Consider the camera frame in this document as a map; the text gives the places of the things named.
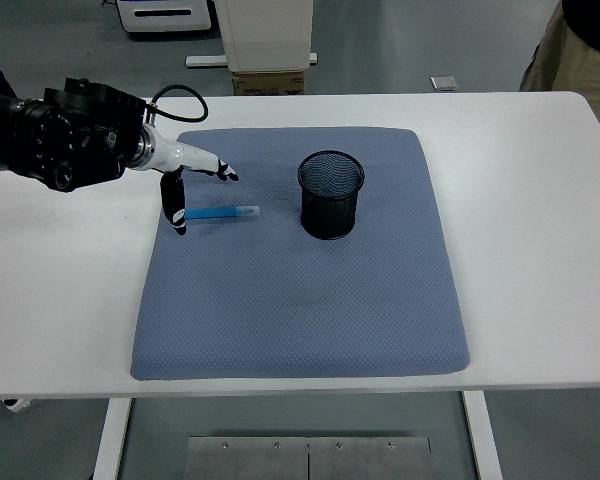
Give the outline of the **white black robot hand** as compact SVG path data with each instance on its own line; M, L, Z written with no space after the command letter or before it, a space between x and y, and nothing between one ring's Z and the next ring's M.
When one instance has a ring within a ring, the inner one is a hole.
M160 194L162 211L175 232L186 233L184 170L215 176L220 180L237 181L235 170L206 150L181 142L164 139L155 128L147 127L152 146L148 166L162 173Z

